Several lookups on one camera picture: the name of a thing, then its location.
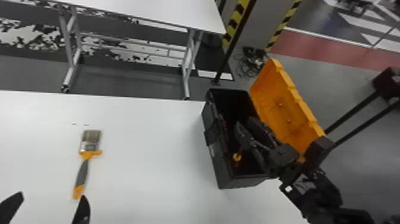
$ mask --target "table leg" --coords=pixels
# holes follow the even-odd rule
[[[68,23],[66,22],[65,19],[65,11],[63,9],[62,4],[58,4],[58,12],[59,12],[59,20],[60,20],[60,27],[61,27],[61,32],[64,37],[64,42],[65,42],[65,53],[67,54],[67,61],[69,68],[67,70],[67,74],[64,78],[64,81],[61,86],[61,92],[67,93],[70,91],[70,82],[73,78],[73,76],[76,73],[77,67],[78,67],[78,61],[80,54],[82,53],[82,42],[81,42],[81,34],[79,30],[79,25],[78,25],[78,17],[77,17],[77,12],[76,12],[76,7],[71,6],[71,12],[72,16],[69,18]],[[73,54],[73,47],[71,45],[71,40],[70,40],[70,33],[72,32],[72,28],[74,28],[75,31],[75,37],[76,37],[76,44],[77,48],[75,50],[75,53]]]
[[[203,31],[199,32],[199,35],[194,44],[193,44],[194,31],[193,31],[193,35],[189,34],[189,40],[187,42],[187,50],[185,52],[185,57],[183,58],[183,61],[182,61],[182,81],[183,81],[183,90],[185,92],[185,96],[184,96],[183,100],[187,100],[190,98],[189,77],[190,77],[190,73],[193,69],[193,64],[195,62],[197,53],[200,48],[201,39],[203,37],[203,34],[204,34]],[[186,60],[189,55],[189,50],[191,51],[192,55],[190,56],[190,62],[188,64],[188,67],[186,68]]]

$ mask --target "yellow and black striped pole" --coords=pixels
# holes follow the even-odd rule
[[[249,1],[250,0],[239,0],[239,2],[237,3],[235,10],[233,11],[232,16],[230,17],[228,27],[226,28],[226,34],[222,39],[222,43],[225,46],[230,45],[233,37],[235,36],[238,26],[242,21],[243,15],[249,5]]]
[[[276,29],[276,31],[274,33],[274,36],[272,36],[272,38],[268,42],[268,45],[265,48],[265,52],[266,53],[271,51],[272,46],[274,46],[274,44],[275,44],[276,40],[278,40],[282,30],[288,24],[290,18],[292,18],[292,16],[295,14],[296,10],[299,8],[300,3],[302,1],[303,0],[295,0],[295,2],[293,3],[292,7],[290,8],[290,10],[286,13],[285,18],[283,19],[283,21],[279,24],[278,28]]]
[[[239,13],[240,14],[239,20],[235,20],[235,21],[239,21],[239,23],[237,24],[237,26],[235,28],[235,32],[233,33],[234,35],[230,36],[229,40],[227,39],[227,41],[229,43],[229,47],[228,47],[228,50],[226,51],[224,60],[222,61],[217,74],[215,75],[215,78],[211,81],[212,85],[219,85],[219,81],[221,79],[222,72],[224,72],[225,66],[228,65],[229,58],[232,55],[236,44],[238,43],[238,40],[243,32],[243,28],[245,27],[245,24],[247,23],[247,20],[249,19],[250,14],[253,11],[253,8],[254,8],[256,2],[257,2],[257,0],[240,0],[239,1],[239,4],[243,7],[242,14]]]

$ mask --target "white table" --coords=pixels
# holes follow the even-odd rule
[[[201,38],[204,32],[225,34],[226,30],[218,13],[214,0],[61,0],[51,1],[59,3],[60,25],[65,39],[65,51],[67,53],[69,69],[65,76],[61,90],[69,92],[71,80],[77,70],[78,60],[82,52],[82,43],[76,7],[93,8],[99,11],[126,15],[141,20],[153,21],[189,30],[187,48],[182,61],[182,80],[185,92],[184,99],[189,99],[189,76],[195,58],[197,56]],[[61,5],[70,7],[72,16],[67,21],[64,8]],[[73,53],[70,43],[70,33],[76,34],[77,48]],[[85,33],[85,36],[108,39],[112,41],[135,43],[125,39],[111,38],[101,35]],[[173,46],[161,48],[181,51]]]
[[[279,181],[219,190],[203,102],[0,91],[0,198],[23,191],[11,224],[71,223],[84,129],[102,156],[85,189],[93,224],[307,223]]]

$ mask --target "black cable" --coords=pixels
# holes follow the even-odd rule
[[[236,54],[233,56],[233,59],[238,62],[236,73],[239,77],[255,77],[260,72],[260,69],[249,66],[249,58],[244,54]]]

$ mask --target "black metal bar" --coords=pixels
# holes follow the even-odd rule
[[[221,67],[220,67],[219,71],[217,72],[217,75],[215,76],[215,78],[211,81],[211,83],[213,85],[218,85],[219,84],[222,72],[224,72],[224,68],[228,64],[229,58],[232,55],[236,44],[238,43],[239,37],[243,32],[243,28],[245,27],[245,24],[246,24],[250,14],[251,14],[251,11],[254,8],[254,5],[255,5],[256,2],[257,2],[257,0],[250,0],[249,4],[247,6],[247,9],[246,9],[246,11],[245,11],[245,13],[244,13],[244,15],[243,15],[238,27],[237,27],[235,36],[233,37],[233,39],[232,39],[232,41],[231,41],[231,43],[229,45],[228,51],[226,52],[226,55],[225,55],[224,60],[223,60],[223,62],[221,64]]]
[[[381,111],[379,114],[376,114],[375,116],[373,116],[370,120],[367,120],[365,123],[363,123],[362,125],[358,126],[356,129],[352,130],[350,133],[345,135],[343,138],[340,138],[339,140],[337,140],[336,143],[335,143],[334,148],[342,145],[345,141],[347,141],[348,139],[350,139],[354,135],[360,133],[361,131],[363,131],[364,129],[366,129],[367,127],[372,125],[373,123],[377,122],[379,119],[381,119],[382,117],[384,117],[385,115],[390,113],[392,110],[398,108],[399,106],[400,106],[400,99],[397,100],[397,102],[395,102],[394,104],[386,107],[386,109]]]
[[[218,6],[218,12],[220,12],[220,15],[222,15],[222,11],[224,11],[226,4],[226,0],[221,0],[220,5]]]
[[[365,100],[361,103],[357,104],[353,109],[349,110],[345,115],[343,115],[339,120],[335,121],[332,125],[330,125],[327,129],[325,129],[325,133],[329,134],[330,132],[334,131],[340,125],[345,123],[347,120],[350,119],[354,114],[357,114],[360,110],[362,110],[366,105],[370,104],[376,98],[379,97],[379,92],[375,91],[371,95],[369,95]]]

